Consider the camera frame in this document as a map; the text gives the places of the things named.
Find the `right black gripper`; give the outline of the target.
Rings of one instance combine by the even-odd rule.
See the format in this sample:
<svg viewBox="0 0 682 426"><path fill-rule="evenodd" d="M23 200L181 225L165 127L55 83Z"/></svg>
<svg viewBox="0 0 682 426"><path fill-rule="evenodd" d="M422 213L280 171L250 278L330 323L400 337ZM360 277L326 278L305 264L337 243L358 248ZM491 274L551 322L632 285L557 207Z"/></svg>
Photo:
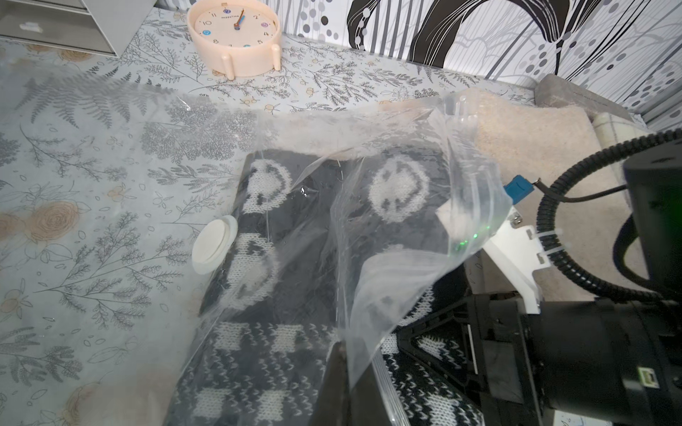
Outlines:
<svg viewBox="0 0 682 426"><path fill-rule="evenodd" d="M541 425L525 306L510 294L475 295L397 334L402 353L477 401L486 425Z"/></svg>

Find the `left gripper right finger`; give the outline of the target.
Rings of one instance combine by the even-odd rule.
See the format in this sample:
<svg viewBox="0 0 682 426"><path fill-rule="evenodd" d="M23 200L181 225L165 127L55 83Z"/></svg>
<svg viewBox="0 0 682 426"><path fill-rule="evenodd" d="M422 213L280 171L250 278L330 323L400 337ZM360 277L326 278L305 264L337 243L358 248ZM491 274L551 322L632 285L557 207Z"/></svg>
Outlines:
<svg viewBox="0 0 682 426"><path fill-rule="evenodd" d="M353 426L388 426L393 421L387 411L380 384L379 355L358 375L349 376L349 420Z"/></svg>

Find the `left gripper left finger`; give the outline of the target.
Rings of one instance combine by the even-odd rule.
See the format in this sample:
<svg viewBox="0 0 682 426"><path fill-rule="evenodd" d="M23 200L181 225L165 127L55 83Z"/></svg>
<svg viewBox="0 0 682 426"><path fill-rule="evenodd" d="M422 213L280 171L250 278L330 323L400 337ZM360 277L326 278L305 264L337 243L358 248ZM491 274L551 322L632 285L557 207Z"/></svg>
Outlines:
<svg viewBox="0 0 682 426"><path fill-rule="evenodd" d="M346 345L336 342L330 352L323 384L318 392L308 424L310 426L346 426L350 417L350 390Z"/></svg>

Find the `black white patterned scarf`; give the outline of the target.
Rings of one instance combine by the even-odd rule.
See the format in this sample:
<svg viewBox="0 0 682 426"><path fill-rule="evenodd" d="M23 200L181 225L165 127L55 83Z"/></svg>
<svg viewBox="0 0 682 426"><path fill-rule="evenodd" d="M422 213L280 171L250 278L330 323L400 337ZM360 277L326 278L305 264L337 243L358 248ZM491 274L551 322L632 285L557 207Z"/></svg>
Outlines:
<svg viewBox="0 0 682 426"><path fill-rule="evenodd" d="M201 342L179 379L169 425L301 425L330 350L383 319L393 331L464 297L465 269L442 267L449 197L439 150L356 160L268 150L247 157L238 234L204 295Z"/></svg>

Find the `clear plastic vacuum bag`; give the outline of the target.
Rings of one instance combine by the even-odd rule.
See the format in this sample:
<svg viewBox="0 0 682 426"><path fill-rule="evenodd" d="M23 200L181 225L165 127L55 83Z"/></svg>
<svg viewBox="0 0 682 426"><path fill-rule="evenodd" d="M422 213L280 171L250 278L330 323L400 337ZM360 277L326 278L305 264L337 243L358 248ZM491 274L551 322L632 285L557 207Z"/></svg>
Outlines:
<svg viewBox="0 0 682 426"><path fill-rule="evenodd" d="M279 150L349 161L439 150L450 189L500 179L452 95L351 112L270 115L95 69L1 71L1 422L169 425L201 342L212 273L195 239L236 219L247 157ZM348 379L393 332L346 331Z"/></svg>

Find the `cream checked cloth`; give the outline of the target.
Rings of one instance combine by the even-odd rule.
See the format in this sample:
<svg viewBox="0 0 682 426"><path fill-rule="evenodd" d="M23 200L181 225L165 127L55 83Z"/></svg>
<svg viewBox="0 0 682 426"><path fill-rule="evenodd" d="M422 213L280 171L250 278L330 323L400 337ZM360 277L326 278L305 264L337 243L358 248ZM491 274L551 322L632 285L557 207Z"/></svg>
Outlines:
<svg viewBox="0 0 682 426"><path fill-rule="evenodd" d="M652 134L652 131L643 125L611 113L596 115L592 119L592 126L602 148Z"/></svg>

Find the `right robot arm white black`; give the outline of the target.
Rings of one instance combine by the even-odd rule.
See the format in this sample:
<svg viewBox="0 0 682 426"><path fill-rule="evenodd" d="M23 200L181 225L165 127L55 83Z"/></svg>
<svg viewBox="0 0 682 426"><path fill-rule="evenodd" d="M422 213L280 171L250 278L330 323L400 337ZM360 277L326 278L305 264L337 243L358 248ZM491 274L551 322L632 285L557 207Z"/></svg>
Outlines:
<svg viewBox="0 0 682 426"><path fill-rule="evenodd" d="M621 163L632 214L612 249L631 288L561 247L559 206L589 175ZM399 350L477 406L488 425L548 425L564 411L615 425L681 422L681 133L596 152L544 186L536 223L551 263L593 295L520 310L510 293L469 296L397 335Z"/></svg>

